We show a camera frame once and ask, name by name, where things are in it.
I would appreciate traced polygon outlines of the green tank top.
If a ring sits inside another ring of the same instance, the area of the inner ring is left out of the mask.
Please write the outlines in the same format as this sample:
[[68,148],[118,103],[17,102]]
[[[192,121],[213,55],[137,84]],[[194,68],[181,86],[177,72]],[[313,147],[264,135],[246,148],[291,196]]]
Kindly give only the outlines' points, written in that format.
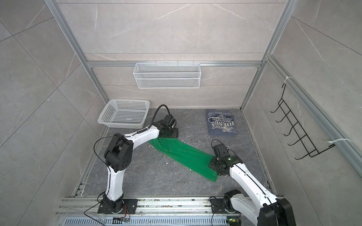
[[176,138],[160,137],[150,140],[149,144],[208,180],[217,181],[217,172],[209,168],[209,164],[213,159],[212,155],[187,145]]

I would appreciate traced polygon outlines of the blue-grey tank top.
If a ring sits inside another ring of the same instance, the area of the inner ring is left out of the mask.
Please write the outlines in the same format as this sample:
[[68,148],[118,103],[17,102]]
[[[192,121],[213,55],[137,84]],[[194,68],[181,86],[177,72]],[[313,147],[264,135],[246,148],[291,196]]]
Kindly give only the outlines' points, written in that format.
[[234,136],[238,133],[230,111],[207,109],[206,124],[211,136]]

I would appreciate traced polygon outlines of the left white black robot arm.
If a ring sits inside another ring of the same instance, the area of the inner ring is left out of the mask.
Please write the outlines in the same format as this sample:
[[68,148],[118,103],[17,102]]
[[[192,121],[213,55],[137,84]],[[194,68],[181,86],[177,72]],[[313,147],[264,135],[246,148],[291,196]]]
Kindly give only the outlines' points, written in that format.
[[123,207],[123,178],[125,169],[131,163],[133,150],[159,137],[177,138],[176,125],[176,119],[172,115],[166,115],[164,119],[153,122],[142,130],[125,135],[117,133],[111,138],[104,153],[109,174],[103,201],[112,212],[120,212]]

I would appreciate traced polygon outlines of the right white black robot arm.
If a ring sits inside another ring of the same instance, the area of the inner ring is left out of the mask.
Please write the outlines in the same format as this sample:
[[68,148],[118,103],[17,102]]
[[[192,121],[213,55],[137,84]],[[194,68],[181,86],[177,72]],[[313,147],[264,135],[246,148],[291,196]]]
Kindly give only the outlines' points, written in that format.
[[295,226],[292,205],[266,189],[248,170],[237,155],[220,143],[212,146],[215,156],[209,164],[219,176],[229,175],[248,195],[234,189],[224,194],[223,199],[211,197],[213,213],[240,213],[256,226]]

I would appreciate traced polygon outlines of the white plastic laundry basket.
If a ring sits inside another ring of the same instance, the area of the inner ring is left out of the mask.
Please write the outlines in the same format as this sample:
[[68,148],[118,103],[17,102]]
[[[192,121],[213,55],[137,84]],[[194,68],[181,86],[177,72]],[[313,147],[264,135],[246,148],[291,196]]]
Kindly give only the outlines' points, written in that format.
[[150,108],[148,100],[112,99],[98,117],[109,128],[142,129]]

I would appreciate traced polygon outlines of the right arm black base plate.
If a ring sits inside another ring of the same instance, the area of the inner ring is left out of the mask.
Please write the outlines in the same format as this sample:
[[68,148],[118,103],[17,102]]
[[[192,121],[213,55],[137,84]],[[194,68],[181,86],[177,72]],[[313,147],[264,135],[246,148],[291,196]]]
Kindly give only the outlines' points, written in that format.
[[212,213],[214,214],[236,214],[236,211],[228,198],[216,198],[214,196],[209,198]]

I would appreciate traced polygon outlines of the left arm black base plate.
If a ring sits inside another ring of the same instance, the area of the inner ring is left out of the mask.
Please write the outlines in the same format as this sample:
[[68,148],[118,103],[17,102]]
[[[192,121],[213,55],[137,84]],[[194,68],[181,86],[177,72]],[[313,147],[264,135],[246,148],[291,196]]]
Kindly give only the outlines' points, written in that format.
[[100,202],[98,214],[135,214],[138,199],[122,199],[120,201],[111,201],[105,198]]

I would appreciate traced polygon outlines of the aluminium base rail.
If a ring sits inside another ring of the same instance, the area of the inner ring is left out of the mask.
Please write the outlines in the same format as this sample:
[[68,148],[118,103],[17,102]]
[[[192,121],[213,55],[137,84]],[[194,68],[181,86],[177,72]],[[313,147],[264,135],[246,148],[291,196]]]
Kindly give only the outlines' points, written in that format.
[[135,214],[98,214],[96,197],[65,198],[55,216],[57,226],[239,226],[240,213],[213,214],[210,197],[131,197]]

